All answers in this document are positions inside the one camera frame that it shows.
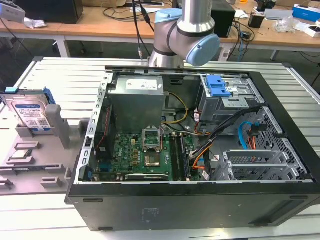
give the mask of desk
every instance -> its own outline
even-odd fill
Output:
[[[258,4],[254,0],[248,0],[247,3],[236,2],[234,9],[239,8],[246,13],[251,13]],[[290,10],[289,7],[275,6],[274,9]],[[306,24],[315,24],[311,21],[306,21],[297,18],[300,22]],[[249,18],[240,19],[240,23],[248,26]],[[263,49],[263,50],[275,50],[275,51],[299,51],[299,52],[320,52],[320,38],[310,37],[304,32],[296,30],[295,32],[281,32],[277,33],[274,30],[274,20],[263,20],[261,28],[251,28],[255,33],[254,40],[249,44],[249,49]],[[232,40],[238,39],[237,30],[232,27],[229,38]],[[222,40],[222,46],[224,51],[228,51],[233,48],[232,44],[224,43]],[[271,56],[271,60],[274,60],[278,52],[274,52]]]
[[[90,119],[105,66],[120,64],[146,66],[147,62],[138,59],[45,57],[39,62],[32,62],[15,87],[28,89],[30,86],[52,83],[51,91],[57,104],[61,105],[62,116],[68,119],[70,125],[76,126],[79,120]],[[250,62],[209,62],[204,68],[261,73],[320,155],[320,97],[294,69],[279,63]],[[0,104],[0,120],[9,122],[7,126],[12,121],[8,115],[6,108]],[[12,126],[9,129],[0,129],[0,163],[3,160],[1,153],[7,150],[5,146],[11,145],[16,135]],[[0,196],[0,220],[3,220],[0,224],[0,238],[64,240],[81,236],[82,239],[95,240],[266,240],[275,239],[276,236],[289,236],[286,239],[298,236],[299,239],[319,239],[320,235],[320,205],[304,210],[278,227],[90,232],[74,206],[66,205],[64,199],[64,194]]]
[[[235,7],[250,13],[257,5],[254,0],[247,3],[237,3]],[[127,11],[122,14],[115,14],[115,17],[132,16]],[[151,21],[155,19],[155,14],[150,14]],[[249,19],[241,19],[240,22],[247,25]],[[277,33],[273,29],[275,21],[264,20],[260,29],[254,29],[255,39],[248,46],[249,49],[263,49],[275,51],[301,51],[320,52],[320,38],[312,38],[303,32]],[[84,12],[77,24],[48,23],[48,27],[40,29],[29,29],[22,24],[8,22],[7,26],[18,38],[29,39],[50,39],[57,41],[57,45],[62,57],[70,57],[66,41],[92,41],[92,42],[116,42],[116,43],[136,43],[137,33],[133,22],[122,22],[103,15],[100,7],[84,7]],[[154,43],[154,33],[144,22],[138,22],[140,34],[147,44]],[[10,38],[12,35],[0,23],[0,37]],[[232,27],[228,38],[220,39],[222,51],[220,61],[226,61],[225,53],[228,53],[238,41],[237,31]]]

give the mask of wooden desk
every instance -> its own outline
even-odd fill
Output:
[[[253,0],[248,0],[247,3],[240,3],[238,0],[233,7],[234,9],[244,10],[246,13],[251,13],[258,4]],[[275,6],[274,9],[291,10],[289,7]],[[306,24],[315,24],[314,22],[306,21],[297,18],[300,22]],[[248,26],[249,18],[240,19],[239,22]],[[276,32],[274,29],[274,20],[263,20],[261,28],[251,28],[255,33],[254,40],[249,44],[250,49],[265,49],[275,50],[271,56],[274,60],[279,51],[301,51],[301,52],[320,52],[320,38],[311,37],[304,32],[296,30],[295,32]],[[236,43],[238,40],[238,32],[232,27],[229,35],[231,42]],[[223,44],[223,53],[232,49],[230,44]]]
[[[3,19],[3,21],[17,38],[54,40],[57,42],[61,56],[70,56],[65,38],[61,35],[58,35],[58,29],[62,26],[62,23],[46,22],[46,27],[31,29],[21,23],[7,21],[5,19]],[[13,36],[0,21],[0,38],[1,37],[12,38]]]
[[[94,36],[94,37],[112,37],[112,38],[137,38],[137,31],[133,21],[124,22],[109,18],[104,15],[106,8],[85,7],[83,15],[76,25],[62,24],[58,29],[58,34],[65,36]],[[116,11],[121,14],[114,14],[115,18],[126,18],[133,15],[129,8],[118,8]],[[113,10],[106,12],[112,15]],[[155,20],[155,13],[149,13],[151,22]],[[153,39],[154,32],[150,26],[143,20],[138,21],[140,35],[143,39]]]
[[[247,3],[239,3],[237,0],[235,7],[240,8],[247,13],[250,13],[257,6],[254,0],[248,0]],[[39,29],[30,29],[23,24],[8,22],[7,26],[18,38],[31,39],[51,39],[57,41],[58,48],[62,57],[69,57],[69,50],[66,41],[92,41],[92,42],[117,42],[117,43],[136,43],[137,33],[134,22],[122,22],[104,16],[103,10],[100,7],[84,7],[84,12],[77,24],[61,24],[48,23],[48,27]],[[275,9],[288,9],[286,7],[276,6]],[[128,8],[118,8],[118,12],[123,12]],[[129,17],[133,13],[130,11],[121,14],[116,13],[114,17]],[[155,14],[149,14],[151,21],[155,19]],[[240,19],[240,22],[248,25],[247,19]],[[277,54],[277,51],[301,51],[301,52],[320,52],[320,38],[312,38],[307,34],[295,31],[295,33],[284,32],[277,33],[273,24],[275,21],[264,20],[260,29],[253,28],[255,39],[248,46],[250,49],[265,49],[275,50],[272,58]],[[150,27],[144,22],[138,22],[140,34],[147,44],[154,43],[154,33]],[[12,35],[0,23],[0,37],[12,37]],[[238,33],[234,27],[231,28],[228,38],[221,38],[222,51],[220,61],[225,61],[224,57],[238,41]]]

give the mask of yellow wire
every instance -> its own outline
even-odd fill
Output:
[[[176,121],[162,121],[163,124],[177,124],[177,123],[180,123],[182,122],[183,120],[185,120],[188,116],[188,108],[187,108],[187,105],[184,103],[184,101],[182,101],[182,99],[180,97],[178,97],[176,94],[172,93],[172,92],[169,92],[169,95],[173,95],[175,96],[184,106],[185,108],[185,114],[183,116],[183,118],[181,118],[180,120],[176,120]]]

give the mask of connector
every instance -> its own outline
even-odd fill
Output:
[[[250,131],[247,131],[248,136],[259,136],[259,132],[265,132],[268,129],[267,124],[260,124],[259,122],[256,122],[255,124],[252,124]]]
[[[141,13],[142,13],[142,16],[143,16],[145,22],[147,24],[150,24],[151,20],[150,20],[150,17],[148,15],[146,9],[142,5],[140,5],[140,8],[141,8]]]
[[[141,48],[138,47],[138,53],[139,53],[139,56],[140,56],[140,59],[144,59],[144,53],[141,51]]]

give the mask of black box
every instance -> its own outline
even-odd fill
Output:
[[[63,24],[76,24],[84,11],[82,0],[15,0],[15,4],[29,19]]]
[[[252,14],[248,21],[248,25],[250,28],[259,29],[261,27],[262,22],[264,21],[265,16],[259,16]]]
[[[235,14],[236,11],[226,0],[212,1],[211,17],[215,21],[214,33],[219,38],[227,38],[229,36]]]

